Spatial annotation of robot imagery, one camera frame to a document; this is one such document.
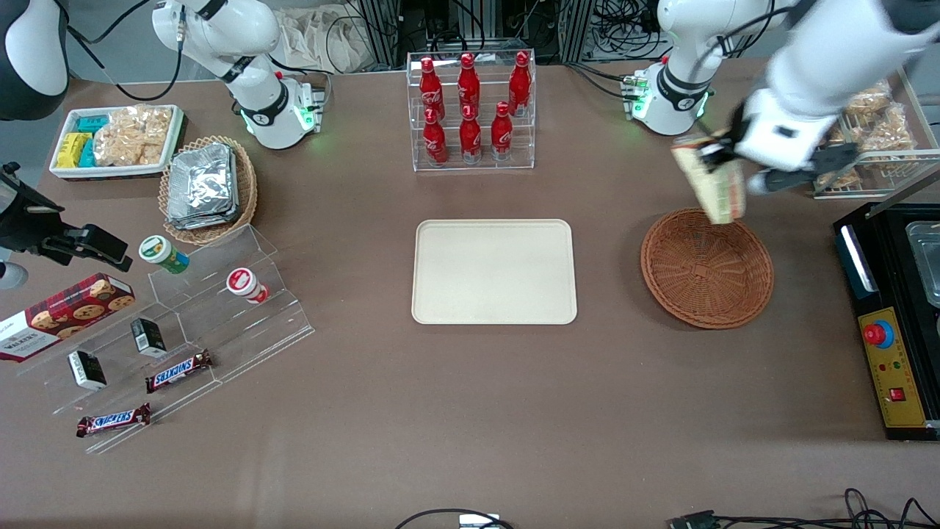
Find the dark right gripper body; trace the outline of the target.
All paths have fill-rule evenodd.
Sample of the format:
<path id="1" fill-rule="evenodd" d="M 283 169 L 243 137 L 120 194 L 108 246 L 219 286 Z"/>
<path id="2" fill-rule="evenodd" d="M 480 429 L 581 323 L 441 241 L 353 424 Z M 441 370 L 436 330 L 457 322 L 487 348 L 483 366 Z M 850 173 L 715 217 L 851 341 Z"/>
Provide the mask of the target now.
<path id="1" fill-rule="evenodd" d="M 64 208 L 17 177 L 20 165 L 2 165 L 1 244 L 24 253 L 63 231 Z"/>

